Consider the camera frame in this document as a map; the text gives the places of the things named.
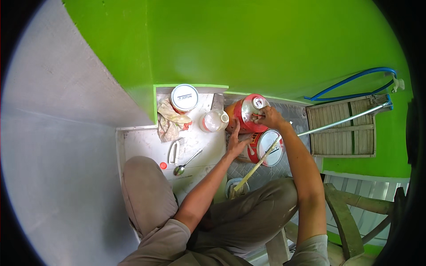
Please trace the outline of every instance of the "sleeve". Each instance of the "sleeve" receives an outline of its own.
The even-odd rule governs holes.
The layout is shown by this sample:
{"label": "sleeve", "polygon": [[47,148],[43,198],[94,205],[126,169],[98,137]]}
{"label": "sleeve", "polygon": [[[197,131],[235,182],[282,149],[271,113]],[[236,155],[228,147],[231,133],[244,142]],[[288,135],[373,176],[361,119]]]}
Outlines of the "sleeve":
{"label": "sleeve", "polygon": [[327,235],[316,235],[303,241],[293,257],[286,263],[285,266],[330,266],[327,253]]}
{"label": "sleeve", "polygon": [[160,229],[150,232],[138,249],[127,256],[118,266],[162,266],[180,258],[191,236],[188,227],[170,219]]}

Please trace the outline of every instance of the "gray t-shirt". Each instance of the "gray t-shirt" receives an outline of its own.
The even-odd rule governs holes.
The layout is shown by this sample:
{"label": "gray t-shirt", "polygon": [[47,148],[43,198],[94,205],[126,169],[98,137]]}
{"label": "gray t-shirt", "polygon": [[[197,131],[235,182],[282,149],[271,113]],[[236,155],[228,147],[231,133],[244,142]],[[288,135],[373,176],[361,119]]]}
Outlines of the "gray t-shirt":
{"label": "gray t-shirt", "polygon": [[[162,228],[157,228],[143,238],[138,249],[127,256],[118,266],[250,266],[246,260],[232,255],[222,248],[213,248],[202,253],[186,250],[191,233],[183,223],[170,219]],[[296,248],[285,266],[329,266],[327,235],[317,235]]]}

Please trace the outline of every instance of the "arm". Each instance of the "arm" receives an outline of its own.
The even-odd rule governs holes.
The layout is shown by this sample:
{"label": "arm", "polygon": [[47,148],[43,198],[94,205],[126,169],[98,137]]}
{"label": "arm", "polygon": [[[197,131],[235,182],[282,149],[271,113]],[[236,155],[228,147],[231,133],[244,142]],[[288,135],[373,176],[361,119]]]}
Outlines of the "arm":
{"label": "arm", "polygon": [[186,225],[191,233],[197,227],[200,220],[208,210],[210,203],[216,194],[217,189],[226,174],[226,171],[234,160],[250,143],[251,139],[239,141],[238,132],[240,129],[239,121],[236,121],[236,127],[229,137],[228,149],[222,159],[216,166],[201,180],[185,197],[178,212],[173,219]]}
{"label": "arm", "polygon": [[261,111],[264,112],[265,118],[257,120],[256,123],[277,129],[287,151],[299,204],[297,245],[310,237],[327,234],[324,187],[314,159],[291,124],[285,121],[274,107],[267,106]]}

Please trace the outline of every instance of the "man's right hand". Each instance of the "man's right hand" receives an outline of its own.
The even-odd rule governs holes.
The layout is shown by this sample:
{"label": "man's right hand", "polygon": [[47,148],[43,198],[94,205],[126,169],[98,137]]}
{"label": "man's right hand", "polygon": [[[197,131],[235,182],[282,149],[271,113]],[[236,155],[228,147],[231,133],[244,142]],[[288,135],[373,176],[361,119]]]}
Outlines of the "man's right hand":
{"label": "man's right hand", "polygon": [[261,124],[267,126],[270,129],[280,130],[288,122],[282,118],[282,115],[275,109],[275,107],[265,106],[260,109],[261,112],[265,115],[264,118],[255,120],[256,124]]}

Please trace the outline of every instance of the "blue hose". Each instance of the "blue hose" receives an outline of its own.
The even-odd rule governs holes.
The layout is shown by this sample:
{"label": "blue hose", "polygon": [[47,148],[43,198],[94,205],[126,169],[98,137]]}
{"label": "blue hose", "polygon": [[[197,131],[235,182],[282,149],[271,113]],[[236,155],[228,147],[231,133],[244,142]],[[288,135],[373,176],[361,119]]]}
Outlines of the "blue hose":
{"label": "blue hose", "polygon": [[355,98],[355,97],[360,97],[360,96],[366,96],[366,95],[372,95],[372,94],[376,94],[384,89],[386,89],[387,87],[389,87],[394,81],[393,79],[391,81],[389,81],[385,86],[382,86],[380,88],[378,88],[377,90],[373,91],[373,92],[365,92],[365,93],[358,93],[358,94],[351,94],[351,95],[345,95],[345,96],[338,96],[338,97],[332,97],[332,98],[318,98],[319,96],[331,91],[332,89],[335,89],[345,83],[348,83],[349,81],[352,81],[356,78],[359,78],[361,76],[370,74],[370,73],[374,73],[374,72],[391,72],[395,75],[395,78],[397,77],[397,73],[395,70],[389,68],[389,67],[375,67],[372,69],[367,69],[364,70],[358,74],[355,74],[351,77],[348,77],[347,79],[344,79],[342,81],[340,81],[339,83],[334,84],[333,86],[330,86],[328,88],[326,88],[325,90],[323,90],[322,92],[316,94],[313,97],[307,97],[304,96],[303,98],[307,99],[307,100],[311,100],[311,101],[333,101],[333,100],[344,100],[344,99],[350,99],[350,98]]}

